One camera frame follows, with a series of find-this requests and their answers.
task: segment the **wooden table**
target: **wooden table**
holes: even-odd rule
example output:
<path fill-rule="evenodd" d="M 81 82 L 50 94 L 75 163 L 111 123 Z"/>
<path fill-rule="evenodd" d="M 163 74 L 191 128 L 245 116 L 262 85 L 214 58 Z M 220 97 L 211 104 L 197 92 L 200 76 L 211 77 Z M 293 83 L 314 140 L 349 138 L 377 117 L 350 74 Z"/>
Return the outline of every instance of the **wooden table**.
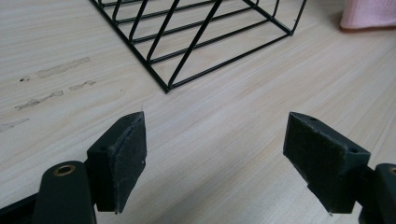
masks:
<path fill-rule="evenodd" d="M 88 0 L 3 1 L 0 207 L 36 193 L 52 165 L 85 161 L 112 123 L 143 110 L 147 167 L 124 212 L 97 213 L 98 223 L 357 223 L 358 204 L 329 215 L 282 155 L 296 111 L 371 151 L 372 168 L 396 163 L 396 30 L 342 32 L 342 10 L 310 0 L 294 37 L 164 94 Z M 197 51 L 183 71 L 243 47 Z"/>

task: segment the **pink object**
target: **pink object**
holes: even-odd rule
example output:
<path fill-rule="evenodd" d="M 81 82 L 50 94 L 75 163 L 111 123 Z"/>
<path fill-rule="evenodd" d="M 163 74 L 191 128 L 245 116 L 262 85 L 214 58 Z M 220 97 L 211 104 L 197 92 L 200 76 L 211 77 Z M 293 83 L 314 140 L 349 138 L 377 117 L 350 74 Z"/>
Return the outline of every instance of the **pink object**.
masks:
<path fill-rule="evenodd" d="M 361 29 L 396 25 L 396 0 L 346 0 L 341 27 Z"/>

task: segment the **black metal wire basket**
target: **black metal wire basket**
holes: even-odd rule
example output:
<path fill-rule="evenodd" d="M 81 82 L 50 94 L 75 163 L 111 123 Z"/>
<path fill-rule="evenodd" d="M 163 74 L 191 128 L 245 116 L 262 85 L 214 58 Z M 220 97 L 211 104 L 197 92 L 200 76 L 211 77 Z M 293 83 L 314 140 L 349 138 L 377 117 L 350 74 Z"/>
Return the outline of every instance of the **black metal wire basket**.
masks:
<path fill-rule="evenodd" d="M 148 70 L 151 76 L 157 81 L 157 83 L 165 91 L 165 93 L 168 93 L 170 90 L 174 88 L 189 83 L 198 77 L 202 77 L 210 72 L 220 69 L 221 67 L 224 67 L 235 61 L 238 61 L 260 49 L 264 49 L 270 45 L 273 45 L 276 42 L 288 36 L 292 36 L 297 28 L 297 25 L 302 16 L 306 3 L 306 0 L 300 0 L 302 4 L 298 11 L 297 18 L 294 20 L 294 24 L 292 25 L 292 27 L 289 28 L 288 26 L 286 26 L 284 23 L 282 23 L 276 18 L 276 13 L 278 12 L 280 0 L 276 0 L 272 13 L 269 13 L 263 8 L 259 7 L 260 0 L 257 0 L 256 2 L 252 2 L 250 0 L 239 1 L 244 3 L 243 5 L 245 7 L 241 7 L 238 8 L 237 10 L 233 10 L 226 13 L 217 13 L 220 5 L 223 2 L 235 2 L 235 1 L 208 0 L 208 1 L 183 4 L 186 3 L 187 1 L 182 1 L 182 3 L 180 3 L 180 0 L 174 0 L 173 2 L 171 2 L 170 7 L 169 6 L 163 7 L 164 10 L 160 10 L 160 11 L 151 11 L 150 9 L 148 9 L 148 4 L 162 4 L 163 1 L 117 0 L 117 2 L 107 2 L 107 3 L 105 3 L 103 0 L 90 0 L 90 1 L 104 16 L 104 18 L 108 21 L 108 23 L 111 25 L 114 31 L 119 35 L 119 37 L 122 39 L 125 45 L 136 56 L 139 62 L 143 64 L 143 66 Z M 186 17 L 189 18 L 190 17 L 189 15 L 192 15 L 193 13 L 191 12 L 191 10 L 200 10 L 202 12 L 203 19 L 169 28 L 169 22 L 171 21 L 174 14 L 181 12 L 184 13 L 189 12 L 189 14 L 187 14 Z M 259 21 L 251 23 L 249 25 L 244 25 L 243 27 L 238 27 L 236 30 L 227 32 L 224 35 L 217 35 L 215 37 L 202 40 L 202 35 L 204 34 L 209 23 L 229 20 L 231 17 L 235 17 L 237 15 L 241 15 L 251 11 L 253 12 L 255 11 L 256 14 L 261 16 Z M 119 19 L 120 14 L 126 14 L 126 18 Z M 145 20 L 158 20 L 158 19 L 160 19 L 159 22 L 159 24 L 161 25 L 160 27 L 157 28 L 150 27 L 151 28 L 150 31 L 146 29 L 146 32 L 143 32 L 145 35 L 136 36 L 136 30 L 138 29 L 139 26 L 142 26 Z M 218 43 L 220 40 L 237 36 L 241 33 L 252 30 L 259 26 L 263 26 L 264 24 L 268 24 L 268 23 L 273 24 L 275 27 L 277 27 L 277 29 L 281 31 L 279 36 L 272 38 L 269 41 L 264 41 L 264 43 L 261 43 L 259 46 L 256 46 L 253 49 L 249 49 L 244 53 L 238 54 L 237 56 L 233 56 L 232 58 L 226 59 L 221 63 L 218 63 L 214 66 L 212 65 L 209 68 L 206 68 L 204 71 L 200 71 L 194 75 L 189 75 L 185 78 L 182 78 L 181 80 L 177 80 L 177 76 L 179 75 L 180 70 L 183 68 L 186 61 L 189 59 L 189 57 L 191 56 L 194 50 L 202 49 L 203 47 Z M 187 41 L 188 44 L 187 47 L 178 49 L 170 53 L 165 53 L 164 55 L 159 57 L 154 57 L 154 51 L 155 50 L 158 51 L 160 40 L 164 39 L 166 36 L 182 35 L 187 31 L 193 30 L 194 28 L 197 29 L 197 31 L 196 33 L 194 33 L 194 35 L 191 35 L 191 38 L 189 39 L 189 41 Z M 138 47 L 139 45 L 146 46 L 148 50 L 146 50 L 145 52 L 144 50 Z M 176 68 L 174 72 L 170 74 L 170 77 L 168 77 L 168 79 L 165 80 L 164 77 L 160 76 L 156 72 L 156 70 L 154 70 L 153 65 L 174 59 L 179 59 L 176 63 Z"/>

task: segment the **black wire frame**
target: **black wire frame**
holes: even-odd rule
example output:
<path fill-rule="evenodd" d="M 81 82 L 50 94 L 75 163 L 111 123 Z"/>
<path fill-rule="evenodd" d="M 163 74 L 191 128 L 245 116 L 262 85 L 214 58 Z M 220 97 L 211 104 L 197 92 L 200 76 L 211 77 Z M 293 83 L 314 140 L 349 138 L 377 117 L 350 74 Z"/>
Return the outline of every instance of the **black wire frame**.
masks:
<path fill-rule="evenodd" d="M 297 25 L 300 21 L 300 18 L 303 14 L 304 11 L 304 7 L 306 4 L 306 0 L 303 0 L 302 5 L 300 7 L 299 13 L 297 15 L 297 18 L 295 20 L 295 23 L 293 25 L 292 28 L 287 27 L 286 25 L 284 25 L 281 21 L 276 19 L 276 13 L 277 13 L 277 9 L 279 6 L 279 1 L 280 0 L 276 0 L 276 5 L 274 8 L 274 11 L 272 14 L 268 13 L 267 11 L 265 11 L 264 9 L 262 9 L 261 7 L 259 7 L 259 1 L 257 0 L 255 3 L 250 1 L 250 0 L 242 0 L 247 4 L 247 7 L 233 11 L 233 12 L 229 12 L 217 17 L 214 17 L 217 9 L 219 8 L 222 0 L 208 0 L 208 1 L 204 1 L 204 2 L 200 2 L 200 3 L 195 3 L 195 4 L 190 4 L 190 5 L 186 5 L 183 7 L 178 7 L 178 2 L 179 0 L 174 0 L 173 5 L 171 6 L 171 8 L 169 10 L 163 10 L 163 11 L 158 11 L 158 12 L 154 12 L 154 13 L 149 13 L 149 14 L 144 14 L 146 5 L 148 0 L 117 0 L 116 2 L 111 2 L 111 3 L 103 3 L 102 0 L 90 0 L 93 5 L 97 8 L 97 10 L 102 14 L 102 16 L 107 20 L 107 22 L 111 25 L 111 27 L 113 28 L 113 30 L 119 35 L 119 37 L 122 39 L 122 41 L 125 43 L 125 45 L 130 49 L 130 51 L 135 55 L 135 57 L 139 60 L 139 62 L 141 62 L 143 64 L 143 66 L 147 69 L 147 71 L 151 74 L 151 76 L 155 79 L 155 81 L 160 85 L 160 87 L 163 89 L 163 91 L 165 93 L 168 93 L 170 90 L 175 89 L 177 87 L 180 87 L 184 84 L 187 84 L 195 79 L 197 79 L 198 77 L 202 77 L 208 73 L 211 73 L 215 70 L 220 69 L 221 67 L 224 67 L 230 63 L 236 62 L 260 49 L 264 49 L 272 44 L 275 44 L 276 42 L 288 37 L 288 36 L 293 36 L 294 32 L 297 28 Z M 141 2 L 139 11 L 136 15 L 136 17 L 133 18 L 128 18 L 128 19 L 123 19 L 123 20 L 117 20 L 117 15 L 118 12 L 120 10 L 120 7 L 124 4 L 132 4 L 132 3 L 138 3 Z M 205 20 L 203 21 L 197 21 L 188 25 L 184 25 L 181 27 L 177 27 L 174 29 L 170 29 L 170 30 L 166 30 L 166 26 L 168 24 L 168 22 L 170 21 L 170 19 L 172 18 L 172 15 L 176 12 L 179 11 L 183 11 L 183 10 L 188 10 L 188 9 L 194 9 L 195 7 L 202 7 L 205 5 L 209 5 L 209 4 L 213 4 L 213 7 L 210 9 L 209 13 L 207 14 Z M 111 17 L 105 12 L 105 7 L 114 7 L 113 13 L 111 15 Z M 254 24 L 251 24 L 247 27 L 238 29 L 236 31 L 230 32 L 228 34 L 225 35 L 221 35 L 218 37 L 215 37 L 213 39 L 210 40 L 206 40 L 205 42 L 199 43 L 198 41 L 201 37 L 201 35 L 204 33 L 205 28 L 207 27 L 207 25 L 211 22 L 211 21 L 218 21 L 218 20 L 223 20 L 226 19 L 228 17 L 237 15 L 239 13 L 248 11 L 248 10 L 256 10 L 257 12 L 259 12 L 261 15 L 264 16 L 265 20 L 264 21 L 259 21 L 256 22 Z M 139 24 L 140 21 L 142 20 L 147 20 L 147 19 L 151 19 L 151 18 L 156 18 L 156 17 L 161 17 L 161 16 L 165 16 L 165 19 L 163 21 L 163 24 L 160 28 L 160 31 L 158 32 L 158 34 L 156 35 L 148 35 L 148 36 L 144 36 L 144 37 L 139 37 L 139 38 L 134 38 L 134 32 Z M 127 37 L 122 30 L 119 28 L 120 25 L 123 25 L 124 23 L 130 23 L 133 22 L 133 26 L 131 29 L 131 32 L 129 34 L 129 36 Z M 187 59 L 189 58 L 190 54 L 195 50 L 195 49 L 199 49 L 201 47 L 207 46 L 209 44 L 218 42 L 222 39 L 225 39 L 227 37 L 233 36 L 233 35 L 237 35 L 240 34 L 242 32 L 245 32 L 249 29 L 255 28 L 257 26 L 260 26 L 262 24 L 265 24 L 267 22 L 271 22 L 272 24 L 274 24 L 275 26 L 277 26 L 279 29 L 281 29 L 282 31 L 284 31 L 285 34 L 283 34 L 282 36 L 271 40 L 269 42 L 266 42 L 260 46 L 258 46 L 255 49 L 251 49 L 243 54 L 240 54 L 236 57 L 233 57 L 223 63 L 217 64 L 211 68 L 206 69 L 205 71 L 202 71 L 198 74 L 195 74 L 193 76 L 190 76 L 188 78 L 185 78 L 179 82 L 175 83 L 175 80 L 177 78 L 177 75 L 179 74 L 181 68 L 183 67 L 184 63 L 187 61 Z M 190 28 L 193 27 L 198 27 L 200 26 L 197 34 L 195 35 L 194 39 L 191 41 L 190 45 L 188 48 L 186 49 L 182 49 L 182 50 L 178 50 L 176 52 L 173 53 L 169 53 L 167 55 L 164 55 L 162 57 L 156 58 L 156 59 L 151 59 L 152 54 L 155 50 L 155 48 L 157 47 L 160 39 L 162 36 L 166 36 L 166 35 L 172 35 L 172 34 L 176 34 L 178 32 L 182 32 L 185 30 L 188 30 Z M 147 57 L 145 58 L 140 51 L 134 46 L 136 44 L 140 44 L 146 41 L 150 41 L 150 40 L 154 40 L 151 48 L 148 52 Z M 169 79 L 168 83 L 165 83 L 163 81 L 163 79 L 157 74 L 157 72 L 153 69 L 152 65 L 154 65 L 155 63 L 159 63 L 159 62 L 163 62 L 165 60 L 174 58 L 176 56 L 179 55 L 183 55 L 183 57 L 181 58 L 175 72 L 173 73 L 173 75 L 171 76 L 171 78 Z"/>

